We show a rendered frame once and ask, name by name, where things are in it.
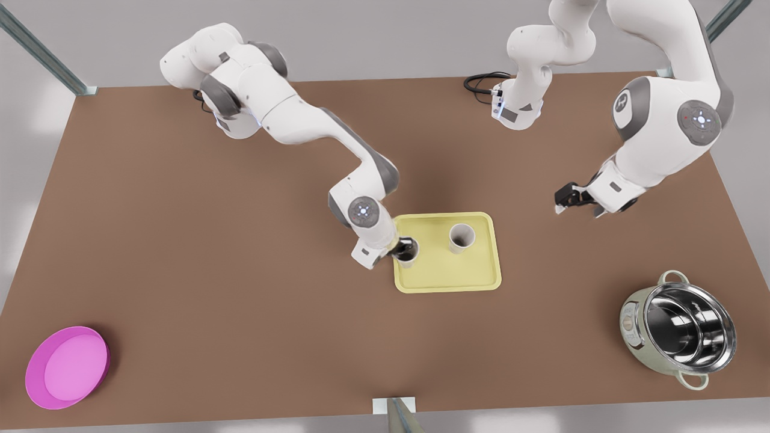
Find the pink round bowl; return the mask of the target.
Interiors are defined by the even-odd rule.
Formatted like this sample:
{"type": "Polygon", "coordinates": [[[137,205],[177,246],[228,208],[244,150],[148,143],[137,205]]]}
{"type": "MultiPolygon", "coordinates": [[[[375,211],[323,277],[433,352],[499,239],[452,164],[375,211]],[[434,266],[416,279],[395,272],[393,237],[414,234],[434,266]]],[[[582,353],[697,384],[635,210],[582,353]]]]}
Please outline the pink round bowl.
{"type": "Polygon", "coordinates": [[[88,397],[105,380],[110,348],[91,327],[66,327],[47,337],[30,357],[25,388],[46,410],[61,410],[88,397]]]}

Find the yellow rectangular tray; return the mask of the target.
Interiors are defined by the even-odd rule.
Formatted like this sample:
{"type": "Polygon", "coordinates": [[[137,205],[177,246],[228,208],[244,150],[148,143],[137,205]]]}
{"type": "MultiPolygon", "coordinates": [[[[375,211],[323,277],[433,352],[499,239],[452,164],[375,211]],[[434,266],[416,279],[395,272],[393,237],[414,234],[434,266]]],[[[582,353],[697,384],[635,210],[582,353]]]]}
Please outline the yellow rectangular tray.
{"type": "Polygon", "coordinates": [[[409,268],[394,262],[394,284],[402,293],[473,292],[501,285],[497,239],[489,214],[405,214],[394,222],[420,249],[409,268]],[[469,247],[455,253],[457,236],[451,232],[459,224],[469,226],[475,238],[469,247]]]}

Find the white IKEA cup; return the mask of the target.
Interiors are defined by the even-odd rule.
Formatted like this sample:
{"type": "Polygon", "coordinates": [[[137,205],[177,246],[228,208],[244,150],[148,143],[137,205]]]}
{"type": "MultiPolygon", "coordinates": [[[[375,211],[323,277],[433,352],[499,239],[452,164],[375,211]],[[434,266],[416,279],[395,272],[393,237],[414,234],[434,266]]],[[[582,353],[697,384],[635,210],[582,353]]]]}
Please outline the white IKEA cup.
{"type": "Polygon", "coordinates": [[[402,236],[392,252],[392,256],[401,268],[411,268],[420,252],[418,241],[409,236],[402,236]]]}
{"type": "Polygon", "coordinates": [[[449,247],[454,254],[460,254],[476,241],[476,233],[469,224],[455,224],[449,231],[449,247]]]}

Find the silver frame post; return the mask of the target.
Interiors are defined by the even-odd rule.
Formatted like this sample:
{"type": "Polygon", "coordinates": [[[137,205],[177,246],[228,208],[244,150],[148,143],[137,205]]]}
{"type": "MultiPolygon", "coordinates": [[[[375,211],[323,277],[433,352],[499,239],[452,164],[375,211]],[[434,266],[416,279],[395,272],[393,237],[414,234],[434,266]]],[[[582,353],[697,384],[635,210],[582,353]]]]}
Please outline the silver frame post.
{"type": "Polygon", "coordinates": [[[82,82],[3,4],[0,4],[0,28],[75,96],[93,96],[98,93],[96,86],[88,86],[82,82]]]}
{"type": "MultiPolygon", "coordinates": [[[[644,8],[641,8],[640,11],[643,11],[645,17],[652,17],[652,19],[656,20],[662,19],[663,24],[674,25],[672,35],[677,35],[677,32],[680,30],[684,31],[683,35],[686,42],[694,42],[700,37],[703,38],[705,47],[709,50],[710,66],[712,66],[714,71],[714,77],[720,80],[720,72],[710,44],[752,2],[753,0],[728,0],[724,7],[706,25],[703,25],[689,0],[645,0],[644,8]]],[[[689,66],[689,62],[694,60],[696,56],[685,52],[684,46],[669,46],[665,40],[661,41],[663,44],[660,48],[671,61],[671,65],[667,69],[658,69],[656,71],[657,76],[682,80],[695,77],[695,71],[689,66]]]]}
{"type": "Polygon", "coordinates": [[[424,433],[402,398],[374,398],[373,414],[387,416],[387,433],[424,433]]]}

